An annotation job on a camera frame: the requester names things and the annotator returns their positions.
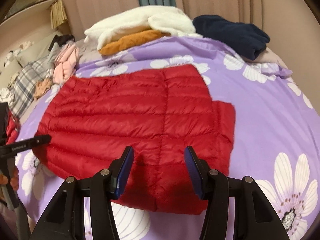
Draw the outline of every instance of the white fleece blanket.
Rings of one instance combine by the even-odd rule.
[[[85,43],[95,41],[97,49],[101,49],[112,41],[132,33],[148,29],[170,33],[171,36],[195,36],[196,33],[191,19],[179,8],[163,5],[147,5],[133,8],[113,15],[94,24],[85,30]]]

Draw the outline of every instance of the beige wall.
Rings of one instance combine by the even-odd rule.
[[[303,0],[262,0],[270,48],[320,114],[320,25]]]
[[[0,26],[0,64],[10,50],[17,49],[25,41],[39,41],[53,30],[50,22],[50,9],[33,13],[13,24]]]

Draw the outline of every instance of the navy blue folded garment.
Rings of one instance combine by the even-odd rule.
[[[193,19],[193,25],[197,33],[222,41],[250,60],[255,60],[270,42],[270,37],[256,25],[233,23],[218,15],[198,16]]]

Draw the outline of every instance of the straw tassel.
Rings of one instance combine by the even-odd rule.
[[[51,6],[51,28],[54,29],[68,20],[62,0],[57,0]]]

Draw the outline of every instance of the orange folded cloth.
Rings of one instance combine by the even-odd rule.
[[[39,99],[42,97],[52,86],[52,80],[45,78],[43,81],[38,81],[36,83],[36,91],[33,95],[34,99]]]
[[[111,42],[99,50],[100,54],[109,56],[119,51],[129,49],[134,46],[145,44],[149,41],[154,41],[164,36],[169,36],[167,33],[162,33],[156,30],[146,30],[143,32],[133,33],[123,36],[118,41]]]

